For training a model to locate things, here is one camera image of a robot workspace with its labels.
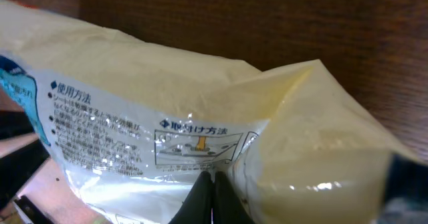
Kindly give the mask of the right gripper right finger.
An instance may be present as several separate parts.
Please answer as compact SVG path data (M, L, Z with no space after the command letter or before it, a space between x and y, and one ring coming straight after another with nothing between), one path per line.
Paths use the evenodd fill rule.
M213 185L214 224L255 224L247 214L239 197L223 172L215 173Z

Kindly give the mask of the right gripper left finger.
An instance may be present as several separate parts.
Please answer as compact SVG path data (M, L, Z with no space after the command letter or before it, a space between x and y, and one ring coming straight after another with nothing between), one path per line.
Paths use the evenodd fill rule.
M211 224L212 188L211 174L201 172L169 224Z

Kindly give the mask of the cream and blue snack bag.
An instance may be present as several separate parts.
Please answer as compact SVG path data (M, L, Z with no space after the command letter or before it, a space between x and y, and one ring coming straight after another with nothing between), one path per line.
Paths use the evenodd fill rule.
M427 163L318 60L263 72L1 0L1 89L113 223L169 223L204 171L255 223L427 222Z

